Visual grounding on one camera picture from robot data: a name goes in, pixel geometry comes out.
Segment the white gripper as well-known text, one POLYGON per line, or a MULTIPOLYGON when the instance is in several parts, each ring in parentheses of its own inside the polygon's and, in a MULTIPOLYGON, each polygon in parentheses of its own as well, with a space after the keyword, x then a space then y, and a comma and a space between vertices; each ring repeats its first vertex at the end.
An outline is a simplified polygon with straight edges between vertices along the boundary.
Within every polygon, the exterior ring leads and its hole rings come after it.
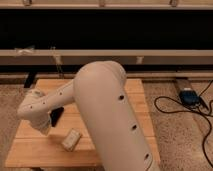
POLYGON ((62 146, 68 151, 73 151, 81 136, 79 131, 71 129, 62 141, 62 146))

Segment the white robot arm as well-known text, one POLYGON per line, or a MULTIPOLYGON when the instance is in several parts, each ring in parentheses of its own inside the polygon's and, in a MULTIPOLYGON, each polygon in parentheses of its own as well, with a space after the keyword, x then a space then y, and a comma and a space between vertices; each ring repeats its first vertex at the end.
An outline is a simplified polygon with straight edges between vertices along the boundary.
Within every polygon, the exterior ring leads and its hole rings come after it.
POLYGON ((126 72, 115 61, 91 62, 75 78, 45 94, 28 91, 17 115, 47 134, 49 112, 74 103, 105 171, 160 171, 125 91, 126 72))

